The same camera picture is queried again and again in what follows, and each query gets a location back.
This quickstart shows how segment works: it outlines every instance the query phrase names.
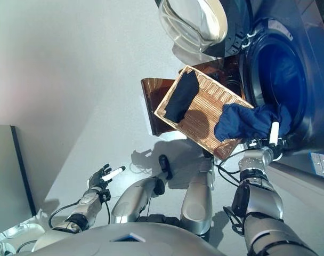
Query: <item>dark blue cloth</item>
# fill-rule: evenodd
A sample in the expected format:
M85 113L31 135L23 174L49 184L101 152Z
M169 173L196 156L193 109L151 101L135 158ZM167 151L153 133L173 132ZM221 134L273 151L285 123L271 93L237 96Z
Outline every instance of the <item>dark blue cloth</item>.
M199 93L199 90L199 82L195 71L193 70L188 74L184 73L169 99L164 117L174 123L179 123L184 119L184 114Z
M291 128L291 115L283 105L263 105L247 108L233 103L223 106L223 113L214 127L219 141L225 139L265 139L270 135L271 124L279 122L279 136L286 135Z

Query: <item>gray cabinet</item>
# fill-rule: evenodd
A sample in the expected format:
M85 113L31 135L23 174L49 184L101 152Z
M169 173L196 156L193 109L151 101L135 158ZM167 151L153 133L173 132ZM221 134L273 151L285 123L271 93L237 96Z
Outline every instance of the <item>gray cabinet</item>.
M0 125L0 232L35 214L34 205L30 207L30 190L25 188L27 177L19 159L22 162L15 127Z

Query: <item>woven basket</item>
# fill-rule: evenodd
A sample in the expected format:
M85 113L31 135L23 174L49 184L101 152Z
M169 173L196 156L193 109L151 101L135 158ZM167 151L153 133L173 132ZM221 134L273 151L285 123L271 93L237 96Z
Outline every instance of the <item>woven basket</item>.
M177 124L164 117L166 114L165 108L182 75L185 72L189 73L193 70L196 73L200 91L193 99L188 111L185 113L184 119ZM253 107L247 101L243 100L209 76L193 67L186 66L179 74L154 114L218 158L225 159L241 141L240 139L233 139L220 142L214 136L214 126L217 124L222 114L223 105L227 103L238 103L245 107Z

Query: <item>black cable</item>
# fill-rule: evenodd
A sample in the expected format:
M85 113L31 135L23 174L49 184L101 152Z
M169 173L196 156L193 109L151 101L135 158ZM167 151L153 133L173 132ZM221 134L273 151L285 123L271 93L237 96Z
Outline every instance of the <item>black cable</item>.
M220 167L220 170L223 171L224 173L226 173L226 174L227 174L229 177L231 177L235 182L237 182L237 183L240 182L240 181L239 181L236 177L234 177L230 172L226 171L225 168Z
M50 218L48 219L48 226L49 226L50 228L53 228L53 226L52 226L52 218L53 218L53 217L54 217L58 212L60 212L60 211L62 211L62 210L64 210L64 209L67 209L67 208L69 208L69 207L71 207L71 206L75 206L75 205L77 205L77 204L79 203L79 201L80 201L80 200L78 200L77 202L75 202L75 203L73 203L73 204L66 205L66 206L64 206L64 207L62 207L62 208L60 208L60 209L57 209L55 212L53 212L53 213L51 214Z
M17 253L19 253L20 250L21 250L24 246L26 246L26 245L28 245L28 244L35 243L35 242L36 242L36 240L32 240L32 241L28 241L28 242L25 242L25 243L21 244L21 245L18 247L18 249L17 249Z
M229 171L227 171L224 167L222 167L222 165L228 160L228 159L230 159L231 157L233 157L233 156L236 156L236 155L239 155L239 154L241 154L241 153L243 153L243 152L245 152L245 151L248 151L248 150L250 150L250 149L244 149L244 150L242 150L242 151L239 151L239 152L237 152L237 153L235 153L235 154L233 154L233 155L230 155L229 157L227 157L226 159L224 159L223 161L221 161L220 163L219 163L219 165L215 165L216 167L217 167L217 170L218 170L218 173L220 174L220 176L225 180L225 181L227 181L227 182L229 182L230 184L232 184L232 185L234 185L234 186L236 186L236 187L238 187L238 185L237 184L235 184L235 183L233 183L232 181L230 181L230 180L228 180L222 173L221 173L221 171L223 171L224 173L226 173L231 179L233 179L235 182L237 182L237 183L239 183L240 181L236 178L236 177L234 177L232 174L237 174L237 173L239 173L240 171L236 171L236 172L229 172Z
M238 217L234 214L234 212L232 212L231 209L227 208L226 206L222 207L222 209L224 210L227 217L231 221L233 231L239 235L243 235L244 234L244 226L243 226L242 222L238 219Z
M224 159L223 161L221 161L221 163L219 163L219 168L220 167L222 167L222 165L228 160L228 159L230 159L230 158L232 158L233 156L236 156L236 155L239 155L239 154L241 154L241 153L243 153L243 152L245 152L245 151L248 151L248 150L251 150L251 149L244 149L244 150L242 150L242 151L239 151L239 152L237 152L237 153L235 153L235 154L233 154L233 155L230 155L229 157L227 157L226 159ZM228 171L226 171L226 173L229 173L229 174L236 174L236 173L239 173L239 171L236 171L236 172L228 172Z
M108 202L105 201L105 205L106 205L107 210L108 210L108 224L110 224L110 210L109 210Z
M220 172L220 169L219 169L219 168L217 169L217 171L218 171L218 173L220 174L220 176L221 176L225 181L229 182L229 183L232 184L233 186L238 187L237 184L233 183L232 181L228 180L224 175L222 175L222 173Z

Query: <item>washing machine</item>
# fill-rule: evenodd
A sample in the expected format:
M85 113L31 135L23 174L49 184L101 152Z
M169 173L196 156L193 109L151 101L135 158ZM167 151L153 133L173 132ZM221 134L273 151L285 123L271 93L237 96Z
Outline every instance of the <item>washing machine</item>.
M324 153L324 0L177 2L159 7L170 37L188 52L236 55L246 99L289 109L282 161L313 172L308 153Z

